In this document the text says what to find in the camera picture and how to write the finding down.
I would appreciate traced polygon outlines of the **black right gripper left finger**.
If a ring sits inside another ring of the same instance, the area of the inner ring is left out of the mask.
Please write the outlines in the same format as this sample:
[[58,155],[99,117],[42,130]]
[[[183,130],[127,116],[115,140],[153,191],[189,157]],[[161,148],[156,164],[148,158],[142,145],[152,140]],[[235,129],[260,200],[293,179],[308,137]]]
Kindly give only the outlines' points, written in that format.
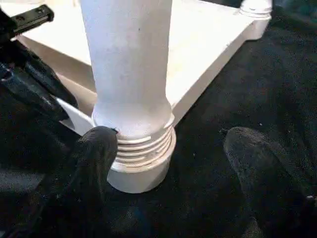
[[97,126],[31,192],[33,238],[106,237],[107,176],[118,151],[117,131]]

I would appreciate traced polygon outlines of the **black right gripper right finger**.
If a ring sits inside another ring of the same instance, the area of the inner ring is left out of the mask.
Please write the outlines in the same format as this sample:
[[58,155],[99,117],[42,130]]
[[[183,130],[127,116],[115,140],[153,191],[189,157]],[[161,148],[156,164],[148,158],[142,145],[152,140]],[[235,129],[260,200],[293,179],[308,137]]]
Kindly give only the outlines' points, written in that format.
[[247,127],[226,132],[224,152],[266,238],[315,238],[317,192],[282,146]]

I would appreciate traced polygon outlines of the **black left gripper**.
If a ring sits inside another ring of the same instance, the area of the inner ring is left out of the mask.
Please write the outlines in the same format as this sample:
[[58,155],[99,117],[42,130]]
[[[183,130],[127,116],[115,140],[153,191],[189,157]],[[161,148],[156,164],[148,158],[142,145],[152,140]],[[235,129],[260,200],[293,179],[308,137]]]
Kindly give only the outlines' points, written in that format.
[[[0,87],[19,102],[49,119],[63,121],[69,116],[50,94],[78,108],[76,98],[52,68],[14,40],[15,37],[53,20],[54,12],[46,4],[13,16],[0,11]],[[24,67],[27,72],[15,67],[16,65]]]

